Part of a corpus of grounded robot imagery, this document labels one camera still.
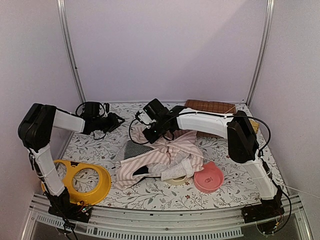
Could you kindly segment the pink striped pet tent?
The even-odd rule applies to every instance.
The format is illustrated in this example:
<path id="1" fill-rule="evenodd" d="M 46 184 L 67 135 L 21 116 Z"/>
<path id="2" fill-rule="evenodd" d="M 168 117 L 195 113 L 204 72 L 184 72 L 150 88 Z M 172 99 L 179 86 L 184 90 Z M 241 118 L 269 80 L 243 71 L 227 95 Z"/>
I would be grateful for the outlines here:
<path id="1" fill-rule="evenodd" d="M 174 140 L 161 137 L 155 143 L 147 143 L 140 125 L 130 128 L 132 140 L 128 140 L 118 152 L 115 164 L 115 184 L 125 190 L 143 178 L 160 178 L 162 181 L 179 177 L 192 177 L 204 169 L 204 156 L 196 146 L 197 132 L 178 130 Z"/>

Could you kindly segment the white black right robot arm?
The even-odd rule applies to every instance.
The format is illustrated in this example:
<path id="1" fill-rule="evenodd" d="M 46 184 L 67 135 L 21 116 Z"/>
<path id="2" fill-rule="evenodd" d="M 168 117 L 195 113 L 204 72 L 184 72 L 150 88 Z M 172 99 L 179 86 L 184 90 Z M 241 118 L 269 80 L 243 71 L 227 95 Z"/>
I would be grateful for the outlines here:
<path id="1" fill-rule="evenodd" d="M 264 147 L 259 146 L 250 122 L 252 117 L 244 111 L 222 114 L 181 105 L 168 109 L 155 98 L 139 110 L 135 118 L 146 126 L 142 133 L 150 144 L 177 130 L 203 132 L 226 139 L 229 157 L 246 169 L 258 189 L 262 203 L 258 208 L 260 216 L 269 218 L 278 210 L 282 190 L 262 158 Z"/>

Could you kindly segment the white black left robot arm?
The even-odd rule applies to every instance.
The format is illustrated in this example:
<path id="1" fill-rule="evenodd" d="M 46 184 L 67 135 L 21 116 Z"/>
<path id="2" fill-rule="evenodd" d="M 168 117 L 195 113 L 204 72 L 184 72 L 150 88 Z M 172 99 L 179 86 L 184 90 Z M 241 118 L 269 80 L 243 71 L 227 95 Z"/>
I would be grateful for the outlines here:
<path id="1" fill-rule="evenodd" d="M 34 103 L 18 127 L 18 137 L 29 152 L 31 168 L 36 170 L 50 198 L 57 200 L 55 209 L 63 216 L 74 213 L 69 202 L 70 192 L 59 178 L 51 154 L 50 140 L 53 128 L 84 135 L 101 131 L 104 134 L 117 129 L 125 119 L 110 112 L 108 103 L 86 101 L 70 113 L 54 105 Z"/>

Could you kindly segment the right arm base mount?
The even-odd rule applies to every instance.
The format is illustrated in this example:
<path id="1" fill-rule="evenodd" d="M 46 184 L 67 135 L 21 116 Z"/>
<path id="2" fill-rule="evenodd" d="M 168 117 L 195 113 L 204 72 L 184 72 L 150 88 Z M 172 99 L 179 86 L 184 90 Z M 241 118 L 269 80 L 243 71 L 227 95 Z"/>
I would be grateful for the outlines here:
<path id="1" fill-rule="evenodd" d="M 260 204 L 247 204 L 241 209 L 245 223 L 280 217 L 285 213 L 281 199 L 261 200 Z"/>

